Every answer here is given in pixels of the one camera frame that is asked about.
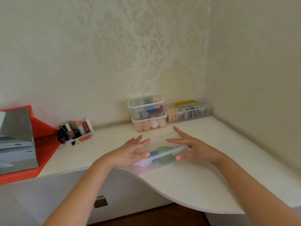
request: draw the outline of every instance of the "white desk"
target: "white desk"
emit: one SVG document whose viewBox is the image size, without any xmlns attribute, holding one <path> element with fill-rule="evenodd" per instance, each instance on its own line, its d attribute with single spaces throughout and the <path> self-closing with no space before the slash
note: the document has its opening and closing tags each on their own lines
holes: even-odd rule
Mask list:
<svg viewBox="0 0 301 226">
<path fill-rule="evenodd" d="M 289 206 L 301 206 L 301 178 L 220 121 L 209 117 L 176 125 L 230 156 Z M 172 125 L 167 125 L 141 134 L 146 139 L 171 131 Z M 138 135 L 140 133 L 132 124 L 97 130 L 91 139 L 82 144 L 56 151 L 38 177 L 85 170 L 97 158 Z M 131 169 L 124 170 L 136 176 Z M 227 182 L 213 166 L 181 161 L 136 177 L 183 206 L 208 213 L 244 213 Z"/>
</svg>

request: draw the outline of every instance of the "yellow handle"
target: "yellow handle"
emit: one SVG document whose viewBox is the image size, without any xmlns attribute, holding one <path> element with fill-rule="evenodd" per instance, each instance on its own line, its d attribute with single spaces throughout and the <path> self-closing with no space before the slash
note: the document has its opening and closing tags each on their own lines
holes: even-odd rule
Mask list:
<svg viewBox="0 0 301 226">
<path fill-rule="evenodd" d="M 190 101 L 184 101 L 184 102 L 176 102 L 176 103 L 175 103 L 175 106 L 176 106 L 176 107 L 179 107 L 180 105 L 191 104 L 191 103 L 196 103 L 196 104 L 198 104 L 197 101 L 195 101 L 195 100 L 190 100 Z"/>
</svg>

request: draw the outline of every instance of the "left hand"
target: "left hand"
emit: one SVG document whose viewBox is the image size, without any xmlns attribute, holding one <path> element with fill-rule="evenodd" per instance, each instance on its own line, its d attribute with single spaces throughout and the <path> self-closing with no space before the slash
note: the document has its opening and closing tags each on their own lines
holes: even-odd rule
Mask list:
<svg viewBox="0 0 301 226">
<path fill-rule="evenodd" d="M 149 143 L 150 139 L 147 139 L 141 143 L 139 141 L 142 139 L 142 135 L 139 137 L 132 138 L 120 148 L 117 148 L 111 152 L 106 153 L 100 159 L 105 159 L 112 167 L 126 167 L 130 166 L 135 162 L 146 159 L 150 153 L 149 152 L 136 152 L 136 150 L 143 148 Z"/>
</svg>

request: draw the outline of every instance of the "storage container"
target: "storage container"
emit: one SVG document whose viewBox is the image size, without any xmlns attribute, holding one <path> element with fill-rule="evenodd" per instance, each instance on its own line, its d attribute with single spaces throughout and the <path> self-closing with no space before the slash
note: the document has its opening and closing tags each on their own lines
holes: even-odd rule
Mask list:
<svg viewBox="0 0 301 226">
<path fill-rule="evenodd" d="M 128 108 L 133 120 L 151 118 L 163 115 L 164 98 L 160 94 L 131 98 L 128 100 Z"/>
<path fill-rule="evenodd" d="M 208 117 L 213 105 L 205 98 L 164 105 L 168 122 L 181 122 Z"/>
<path fill-rule="evenodd" d="M 151 118 L 139 118 L 137 120 L 135 120 L 132 117 L 132 122 L 135 126 L 135 129 L 137 132 L 140 131 L 149 131 L 151 128 L 157 128 L 157 127 L 165 127 L 166 125 L 166 118 L 167 118 L 167 113 L 166 111 L 163 109 L 163 113 L 162 116 L 154 116 Z"/>
<path fill-rule="evenodd" d="M 169 138 L 178 139 L 181 137 L 176 132 L 170 132 L 151 138 L 150 142 L 142 148 L 142 152 L 150 152 L 150 156 L 132 164 L 135 174 L 140 175 L 167 164 L 176 163 L 175 156 L 186 151 L 187 145 L 169 143 L 166 141 Z"/>
</svg>

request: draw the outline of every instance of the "wallpaper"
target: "wallpaper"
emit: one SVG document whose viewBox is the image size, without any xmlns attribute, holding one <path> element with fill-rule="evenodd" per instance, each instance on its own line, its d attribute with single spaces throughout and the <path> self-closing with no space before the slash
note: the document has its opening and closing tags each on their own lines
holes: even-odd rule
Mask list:
<svg viewBox="0 0 301 226">
<path fill-rule="evenodd" d="M 301 174 L 301 0 L 211 0 L 215 116 Z"/>
<path fill-rule="evenodd" d="M 133 96 L 202 97 L 208 16 L 209 0 L 0 0 L 0 109 L 102 126 Z"/>
</svg>

